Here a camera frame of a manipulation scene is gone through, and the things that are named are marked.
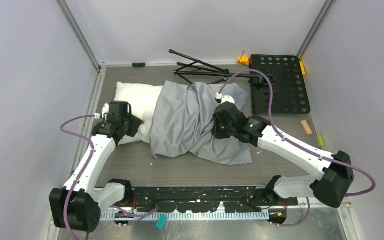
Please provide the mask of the white pillow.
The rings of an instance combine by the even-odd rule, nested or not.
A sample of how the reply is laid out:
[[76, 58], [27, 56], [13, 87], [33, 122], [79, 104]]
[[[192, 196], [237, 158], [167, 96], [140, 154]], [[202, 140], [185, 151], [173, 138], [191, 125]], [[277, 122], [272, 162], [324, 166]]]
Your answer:
[[163, 86], [153, 86], [141, 83], [116, 84], [115, 101], [128, 102], [132, 108], [132, 114], [141, 119], [143, 124], [138, 128], [134, 137], [125, 136], [118, 143], [119, 145], [131, 144], [134, 142], [150, 142], [150, 130], [153, 123], [156, 106]]

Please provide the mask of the grey pillowcase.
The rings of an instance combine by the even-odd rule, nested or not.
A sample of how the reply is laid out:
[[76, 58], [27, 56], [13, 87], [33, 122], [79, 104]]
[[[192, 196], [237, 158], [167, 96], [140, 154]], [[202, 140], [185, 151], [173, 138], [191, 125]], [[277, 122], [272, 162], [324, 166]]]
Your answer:
[[222, 165], [253, 162], [250, 146], [236, 138], [216, 139], [212, 135], [216, 93], [231, 96], [242, 109], [249, 94], [236, 83], [194, 83], [191, 86], [166, 81], [156, 102], [149, 144], [154, 158], [175, 158], [186, 153]]

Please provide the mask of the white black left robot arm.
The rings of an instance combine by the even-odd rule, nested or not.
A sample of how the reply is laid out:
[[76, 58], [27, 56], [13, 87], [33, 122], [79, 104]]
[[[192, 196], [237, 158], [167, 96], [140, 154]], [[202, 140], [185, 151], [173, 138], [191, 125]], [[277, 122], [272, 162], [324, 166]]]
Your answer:
[[132, 184], [128, 180], [111, 179], [103, 189], [95, 192], [98, 178], [110, 155], [124, 137], [138, 133], [143, 121], [134, 116], [126, 101], [111, 101], [105, 113], [96, 113], [101, 119], [87, 137], [65, 130], [66, 134], [79, 137], [88, 143], [86, 153], [76, 170], [61, 188], [53, 188], [49, 203], [54, 225], [68, 231], [92, 233], [98, 227], [102, 211], [118, 203], [128, 207], [134, 199]]

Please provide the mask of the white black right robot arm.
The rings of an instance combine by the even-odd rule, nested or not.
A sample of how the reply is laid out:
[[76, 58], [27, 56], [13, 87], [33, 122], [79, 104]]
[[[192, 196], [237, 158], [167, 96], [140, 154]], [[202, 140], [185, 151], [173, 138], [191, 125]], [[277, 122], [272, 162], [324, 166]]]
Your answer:
[[279, 205], [289, 198], [315, 197], [319, 202], [338, 208], [354, 181], [350, 156], [333, 154], [280, 131], [269, 120], [246, 117], [233, 103], [224, 102], [213, 114], [212, 134], [216, 139], [234, 137], [241, 143], [275, 153], [307, 172], [305, 176], [274, 176], [263, 190], [268, 205]]

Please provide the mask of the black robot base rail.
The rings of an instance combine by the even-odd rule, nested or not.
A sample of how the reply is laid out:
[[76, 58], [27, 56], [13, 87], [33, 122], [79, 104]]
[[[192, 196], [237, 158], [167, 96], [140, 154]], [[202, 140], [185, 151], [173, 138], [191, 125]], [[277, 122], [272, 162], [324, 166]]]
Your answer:
[[115, 206], [147, 213], [158, 208], [159, 213], [214, 213], [224, 207], [227, 213], [256, 213], [270, 207], [297, 206], [298, 199], [270, 201], [263, 187], [133, 187], [126, 200]]

